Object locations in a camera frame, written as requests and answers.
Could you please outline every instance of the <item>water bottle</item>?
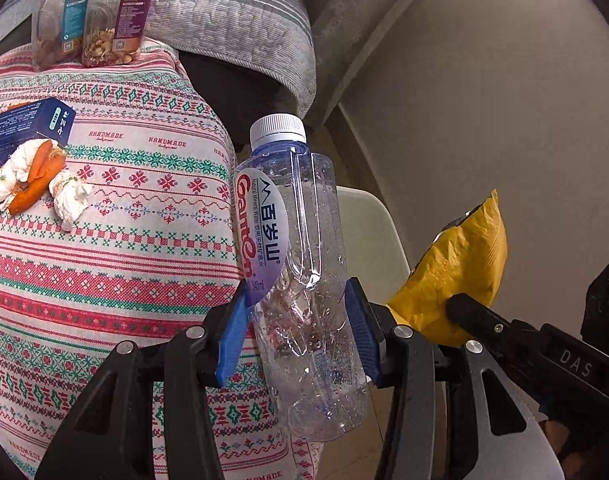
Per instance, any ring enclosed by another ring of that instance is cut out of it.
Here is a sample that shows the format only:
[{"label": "water bottle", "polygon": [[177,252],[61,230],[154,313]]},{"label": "water bottle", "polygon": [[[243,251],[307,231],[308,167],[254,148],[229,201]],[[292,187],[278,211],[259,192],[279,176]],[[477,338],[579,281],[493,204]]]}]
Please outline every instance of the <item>water bottle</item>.
[{"label": "water bottle", "polygon": [[267,384],[292,434],[334,440],[364,420],[367,393],[345,310],[333,163],[289,114],[257,120],[251,149],[235,170],[235,204]]}]

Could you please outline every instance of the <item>box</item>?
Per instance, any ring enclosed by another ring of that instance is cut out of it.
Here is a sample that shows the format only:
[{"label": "box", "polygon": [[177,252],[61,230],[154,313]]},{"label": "box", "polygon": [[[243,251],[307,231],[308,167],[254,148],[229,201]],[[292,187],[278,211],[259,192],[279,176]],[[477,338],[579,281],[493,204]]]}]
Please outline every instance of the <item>box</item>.
[{"label": "box", "polygon": [[11,153],[29,139],[53,139],[65,147],[75,111],[54,97],[13,108],[0,114],[0,168]]}]

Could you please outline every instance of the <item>yellow plastic wrapper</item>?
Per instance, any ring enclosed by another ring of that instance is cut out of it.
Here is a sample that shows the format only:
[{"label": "yellow plastic wrapper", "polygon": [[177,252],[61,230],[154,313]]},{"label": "yellow plastic wrapper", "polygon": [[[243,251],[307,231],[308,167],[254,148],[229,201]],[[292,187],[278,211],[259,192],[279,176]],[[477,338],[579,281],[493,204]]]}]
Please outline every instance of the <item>yellow plastic wrapper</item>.
[{"label": "yellow plastic wrapper", "polygon": [[463,220],[450,225],[387,306],[396,322],[408,324],[432,343],[461,346],[471,336],[447,319],[446,301],[465,292],[491,306],[507,261],[507,233],[497,191]]}]

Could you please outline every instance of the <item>metal bolt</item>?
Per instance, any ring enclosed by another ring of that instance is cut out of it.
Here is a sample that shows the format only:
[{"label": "metal bolt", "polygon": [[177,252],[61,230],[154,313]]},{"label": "metal bolt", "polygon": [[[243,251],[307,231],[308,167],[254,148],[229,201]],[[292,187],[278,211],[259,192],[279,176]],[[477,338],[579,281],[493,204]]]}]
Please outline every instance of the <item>metal bolt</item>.
[{"label": "metal bolt", "polygon": [[116,350],[119,354],[127,355],[134,351],[134,344],[130,341],[123,341],[121,343],[118,343],[118,346],[116,346]]},{"label": "metal bolt", "polygon": [[484,347],[482,346],[482,343],[480,343],[479,341],[476,341],[475,339],[469,339],[466,342],[466,349],[471,352],[472,354],[481,354],[482,351],[484,350]]},{"label": "metal bolt", "polygon": [[393,327],[393,333],[402,339],[408,339],[413,335],[413,329],[406,325],[396,325]]},{"label": "metal bolt", "polygon": [[205,333],[206,330],[204,330],[204,328],[201,326],[192,326],[187,328],[187,337],[189,339],[200,339]]}]

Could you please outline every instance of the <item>blue gripper pad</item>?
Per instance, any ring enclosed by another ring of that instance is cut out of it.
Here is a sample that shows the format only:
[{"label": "blue gripper pad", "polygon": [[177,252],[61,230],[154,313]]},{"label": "blue gripper pad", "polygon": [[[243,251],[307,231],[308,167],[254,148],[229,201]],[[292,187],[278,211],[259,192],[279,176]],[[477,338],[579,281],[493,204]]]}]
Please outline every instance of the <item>blue gripper pad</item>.
[{"label": "blue gripper pad", "polygon": [[229,318],[226,329],[220,339],[220,356],[216,368],[216,380],[220,387],[226,384],[238,365],[242,344],[249,327],[247,308],[247,285],[242,280],[231,300],[233,312]]},{"label": "blue gripper pad", "polygon": [[380,384],[382,380],[380,349],[365,310],[371,306],[357,278],[347,280],[345,305],[364,373],[371,378],[374,384]]}]

